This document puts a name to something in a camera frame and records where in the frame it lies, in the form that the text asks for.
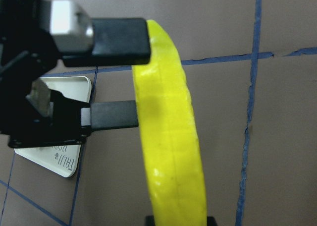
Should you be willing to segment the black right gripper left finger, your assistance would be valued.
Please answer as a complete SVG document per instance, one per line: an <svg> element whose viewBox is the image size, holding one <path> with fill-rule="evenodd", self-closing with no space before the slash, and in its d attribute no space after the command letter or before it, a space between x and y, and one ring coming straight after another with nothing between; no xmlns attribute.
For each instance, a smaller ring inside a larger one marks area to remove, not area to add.
<svg viewBox="0 0 317 226"><path fill-rule="evenodd" d="M145 216L145 226L155 226L155 219L153 215Z"/></svg>

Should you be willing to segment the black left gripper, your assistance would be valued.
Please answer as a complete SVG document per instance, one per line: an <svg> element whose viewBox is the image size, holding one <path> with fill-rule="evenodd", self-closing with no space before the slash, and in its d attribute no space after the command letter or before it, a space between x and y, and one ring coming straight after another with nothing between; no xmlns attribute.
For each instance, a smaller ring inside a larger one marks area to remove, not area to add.
<svg viewBox="0 0 317 226"><path fill-rule="evenodd" d="M32 83L56 67L49 0L0 0L0 132L11 148L48 147L61 136L26 100ZM90 132L75 133L85 143Z"/></svg>

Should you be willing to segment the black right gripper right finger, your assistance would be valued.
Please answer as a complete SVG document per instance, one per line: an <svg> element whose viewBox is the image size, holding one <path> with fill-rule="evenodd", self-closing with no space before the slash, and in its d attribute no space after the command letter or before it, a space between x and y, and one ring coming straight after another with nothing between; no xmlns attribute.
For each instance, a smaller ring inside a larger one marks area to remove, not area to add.
<svg viewBox="0 0 317 226"><path fill-rule="evenodd" d="M217 222L214 217L207 216L207 226L217 226Z"/></svg>

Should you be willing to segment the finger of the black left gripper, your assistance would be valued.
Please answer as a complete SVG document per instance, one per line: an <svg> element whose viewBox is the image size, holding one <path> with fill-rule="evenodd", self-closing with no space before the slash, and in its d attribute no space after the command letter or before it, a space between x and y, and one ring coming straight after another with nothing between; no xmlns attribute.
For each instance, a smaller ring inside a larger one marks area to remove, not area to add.
<svg viewBox="0 0 317 226"><path fill-rule="evenodd" d="M66 118L70 118L70 123L76 126L78 132L133 128L139 125L135 101L80 102L48 88L41 79L32 83L26 100L52 130L57 127L59 120L66 123Z"/></svg>
<svg viewBox="0 0 317 226"><path fill-rule="evenodd" d="M48 32L66 67L148 64L151 47L143 18L91 18L72 0L49 1Z"/></svg>

